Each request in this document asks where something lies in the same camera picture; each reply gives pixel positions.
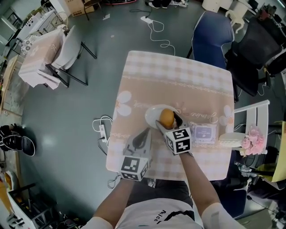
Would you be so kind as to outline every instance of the black shorts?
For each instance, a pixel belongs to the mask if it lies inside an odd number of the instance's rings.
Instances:
[[[193,207],[193,201],[185,181],[156,180],[155,188],[153,188],[148,186],[147,178],[135,183],[126,207],[157,198],[176,199]]]

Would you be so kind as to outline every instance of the white plate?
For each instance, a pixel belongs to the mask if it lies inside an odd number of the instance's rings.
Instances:
[[[145,119],[149,126],[157,129],[156,120],[159,120],[162,110],[166,108],[178,112],[174,107],[165,104],[152,106],[145,113]]]

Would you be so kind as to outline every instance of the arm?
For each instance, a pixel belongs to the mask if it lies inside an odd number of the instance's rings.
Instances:
[[[99,205],[93,216],[106,220],[115,228],[124,212],[134,183],[134,181],[122,179]]]
[[[180,158],[187,175],[193,200],[198,208],[198,213],[202,216],[208,206],[220,203],[218,194],[192,155],[181,153]]]

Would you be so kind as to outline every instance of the checkered tablecloth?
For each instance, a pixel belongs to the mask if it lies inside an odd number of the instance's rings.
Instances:
[[[106,168],[120,170],[120,156],[130,135],[148,127],[146,110],[173,106],[188,121],[217,124],[217,139],[233,131],[234,100],[229,71],[191,59],[130,51],[115,104]],[[193,144],[192,153],[209,180],[227,175],[231,148]],[[152,164],[145,177],[185,180],[180,157],[173,156],[158,130],[152,129]]]

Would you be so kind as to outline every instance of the white t-shirt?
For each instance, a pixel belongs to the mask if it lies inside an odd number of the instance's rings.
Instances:
[[[202,229],[192,218],[192,208],[174,199],[151,199],[127,207],[117,229]],[[205,229],[244,229],[219,203],[212,204],[202,214]],[[99,217],[93,217],[82,229],[113,229]]]

